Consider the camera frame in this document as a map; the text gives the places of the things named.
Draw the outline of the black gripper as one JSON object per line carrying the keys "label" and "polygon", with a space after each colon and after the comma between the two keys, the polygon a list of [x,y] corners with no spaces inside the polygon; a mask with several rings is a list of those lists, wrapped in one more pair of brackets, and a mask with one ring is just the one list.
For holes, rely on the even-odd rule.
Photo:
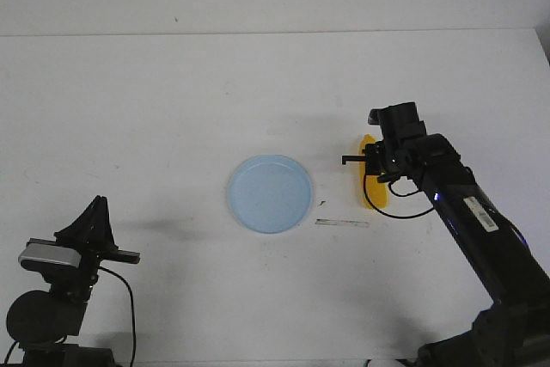
{"label": "black gripper", "polygon": [[408,150],[389,141],[376,141],[364,146],[364,155],[344,155],[341,163],[365,163],[367,175],[376,176],[379,182],[392,182],[406,176]]}
{"label": "black gripper", "polygon": [[[101,234],[95,229],[98,219],[103,212],[103,238],[106,249],[102,247]],[[110,215],[107,197],[97,195],[86,207],[84,212],[68,227],[54,233],[55,242],[31,238],[29,243],[41,243],[58,245],[75,249],[82,257],[91,254],[98,260],[110,260],[114,262],[137,264],[140,261],[140,253],[120,250],[116,245],[113,229],[110,223]]]}

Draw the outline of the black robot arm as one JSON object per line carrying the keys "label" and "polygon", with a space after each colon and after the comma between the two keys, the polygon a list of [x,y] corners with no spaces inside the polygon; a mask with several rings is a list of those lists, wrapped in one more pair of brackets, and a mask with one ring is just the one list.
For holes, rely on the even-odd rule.
{"label": "black robot arm", "polygon": [[392,185],[411,180],[431,202],[492,299],[465,333],[418,349],[404,366],[547,366],[549,277],[523,235],[482,191],[449,140],[430,134],[413,102],[370,110],[382,140],[343,156]]}
{"label": "black robot arm", "polygon": [[20,266],[37,272],[46,291],[28,291],[10,306],[6,328],[23,352],[23,366],[114,366],[110,348],[67,342],[81,330],[103,261],[136,265],[137,252],[120,249],[114,240],[107,198],[95,196],[69,226],[53,239],[31,238],[18,257]]}

